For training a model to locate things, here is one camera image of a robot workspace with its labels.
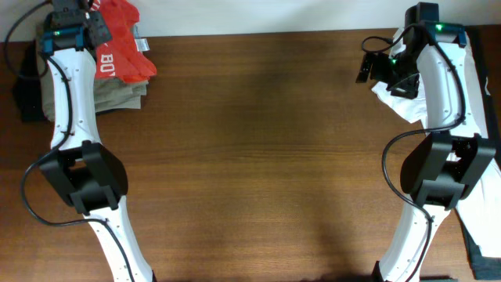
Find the orange t-shirt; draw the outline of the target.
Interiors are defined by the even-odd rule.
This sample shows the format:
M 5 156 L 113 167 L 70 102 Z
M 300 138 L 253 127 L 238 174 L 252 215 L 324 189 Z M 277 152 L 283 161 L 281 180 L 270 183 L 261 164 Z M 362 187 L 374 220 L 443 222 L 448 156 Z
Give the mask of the orange t-shirt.
M 112 39 L 96 50 L 95 79 L 118 78 L 125 83 L 149 81 L 155 65 L 138 49 L 133 28 L 140 21 L 138 9 L 126 0 L 99 0 L 92 4 L 108 26 Z

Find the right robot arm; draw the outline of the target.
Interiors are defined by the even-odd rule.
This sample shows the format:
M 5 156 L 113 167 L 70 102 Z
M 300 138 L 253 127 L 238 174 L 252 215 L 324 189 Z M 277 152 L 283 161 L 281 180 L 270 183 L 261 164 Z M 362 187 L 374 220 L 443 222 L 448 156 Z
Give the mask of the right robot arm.
M 417 281 L 439 226 L 457 211 L 481 255 L 500 256 L 500 138 L 486 113 L 484 89 L 469 89 L 467 33 L 444 23 L 435 3 L 405 12 L 405 27 L 386 47 L 366 50 L 357 82 L 383 82 L 397 98 L 423 95 L 422 142 L 403 161 L 392 187 L 404 206 L 374 281 Z

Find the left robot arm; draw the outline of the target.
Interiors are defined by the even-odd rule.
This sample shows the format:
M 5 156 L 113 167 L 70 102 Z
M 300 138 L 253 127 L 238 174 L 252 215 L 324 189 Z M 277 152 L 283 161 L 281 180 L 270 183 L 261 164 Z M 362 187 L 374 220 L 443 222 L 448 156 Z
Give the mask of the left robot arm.
M 110 41 L 103 16 L 87 1 L 54 1 L 41 38 L 52 76 L 55 128 L 38 167 L 62 201 L 93 229 L 115 281 L 156 280 L 128 217 L 128 177 L 102 144 L 96 124 L 95 51 Z

